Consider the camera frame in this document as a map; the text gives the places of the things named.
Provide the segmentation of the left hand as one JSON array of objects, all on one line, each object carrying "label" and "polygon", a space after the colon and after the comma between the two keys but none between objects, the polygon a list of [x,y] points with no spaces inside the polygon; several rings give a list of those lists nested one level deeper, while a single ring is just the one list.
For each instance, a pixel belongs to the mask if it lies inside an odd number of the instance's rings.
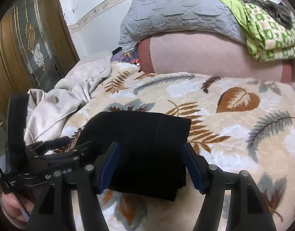
[{"label": "left hand", "polygon": [[[28,212],[32,212],[34,203],[21,195],[19,195],[18,198],[21,200],[21,203],[26,208],[26,210]],[[4,208],[4,212],[10,217],[12,221],[15,221],[15,223],[18,224],[27,223],[27,219],[23,215],[24,209],[13,193],[2,193],[2,206]]]}]

